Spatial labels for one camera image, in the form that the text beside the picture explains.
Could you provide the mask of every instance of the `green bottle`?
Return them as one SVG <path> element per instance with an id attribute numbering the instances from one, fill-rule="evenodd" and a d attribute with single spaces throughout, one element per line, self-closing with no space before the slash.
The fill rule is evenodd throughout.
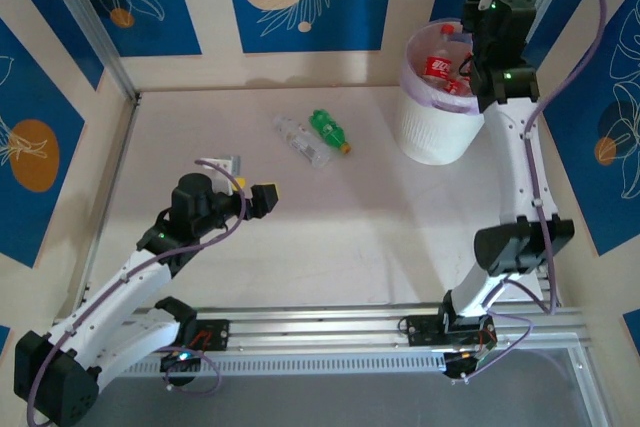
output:
<path id="1" fill-rule="evenodd" d="M 314 110 L 309 117 L 309 123 L 320 134 L 320 137 L 331 147 L 340 149 L 343 154 L 351 152 L 351 146 L 346 141 L 344 130 L 336 124 L 326 110 Z"/>

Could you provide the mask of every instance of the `white robotic arm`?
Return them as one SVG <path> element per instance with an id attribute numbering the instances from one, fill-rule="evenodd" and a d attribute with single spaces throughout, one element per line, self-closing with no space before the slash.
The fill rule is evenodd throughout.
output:
<path id="1" fill-rule="evenodd" d="M 248 200 L 218 165 L 197 163 L 223 172 L 238 190 L 214 192 L 204 174 L 182 177 L 171 207 L 158 215 L 111 280 L 44 336 L 28 332 L 18 341 L 14 392 L 28 402 L 30 425 L 34 407 L 60 427 L 75 424 L 129 366 L 162 347 L 175 345 L 179 351 L 193 340 L 196 312 L 172 297 L 134 322 L 127 319 L 199 250 L 230 235 L 238 224 L 205 244 L 202 236 L 226 228 L 231 217 L 262 218 L 278 201 L 273 184 L 253 186 Z"/>
<path id="2" fill-rule="evenodd" d="M 545 219 L 549 222 L 557 215 L 558 208 L 551 197 L 544 171 L 538 124 L 533 124 L 529 135 L 535 158 L 541 196 L 536 198 L 531 173 L 525 159 L 525 125 L 537 108 L 530 98 L 507 99 L 504 104 L 494 102 L 484 112 L 485 125 L 491 135 L 493 149 L 498 159 L 500 175 L 500 224 L 515 224 L 518 219 L 538 221 L 536 205 L 541 204 Z M 455 312 L 462 317 L 479 317 L 500 297 L 507 278 L 518 280 L 518 272 L 506 272 L 495 276 L 476 263 L 462 283 L 453 289 L 451 299 Z"/>

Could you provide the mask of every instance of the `vent grille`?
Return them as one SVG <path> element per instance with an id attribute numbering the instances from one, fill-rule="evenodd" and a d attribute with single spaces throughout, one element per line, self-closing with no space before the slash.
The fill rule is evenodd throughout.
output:
<path id="1" fill-rule="evenodd" d="M 438 353 L 344 354 L 344 355 L 271 355 L 212 357 L 223 376 L 314 375 L 439 372 L 445 370 L 444 356 Z M 189 376 L 194 371 L 171 374 Z M 215 375 L 202 363 L 201 375 Z M 147 357 L 132 365 L 122 376 L 155 377 L 160 375 L 160 359 Z"/>

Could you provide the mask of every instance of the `gray floor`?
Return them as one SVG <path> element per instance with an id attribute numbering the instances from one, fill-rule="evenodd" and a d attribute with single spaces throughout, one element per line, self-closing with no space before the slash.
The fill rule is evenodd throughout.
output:
<path id="1" fill-rule="evenodd" d="M 199 379 L 192 387 L 206 387 Z M 516 351 L 474 379 L 441 374 L 227 377 L 214 397 L 168 393 L 160 379 L 114 381 L 82 427 L 184 425 L 590 425 L 564 351 Z"/>

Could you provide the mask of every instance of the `plastic bin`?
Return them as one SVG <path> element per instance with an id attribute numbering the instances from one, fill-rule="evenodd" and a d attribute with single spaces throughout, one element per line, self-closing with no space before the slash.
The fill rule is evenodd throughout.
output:
<path id="1" fill-rule="evenodd" d="M 454 25 L 456 32 L 462 30 L 457 20 L 427 24 L 407 42 L 400 72 L 394 136 L 405 154 L 429 165 L 445 165 L 458 160 L 484 123 L 475 97 L 460 97 L 440 91 L 427 84 L 420 75 L 445 23 Z M 471 50 L 471 45 L 463 39 L 465 36 L 462 34 L 454 34 L 451 42 L 452 68 L 457 69 Z"/>

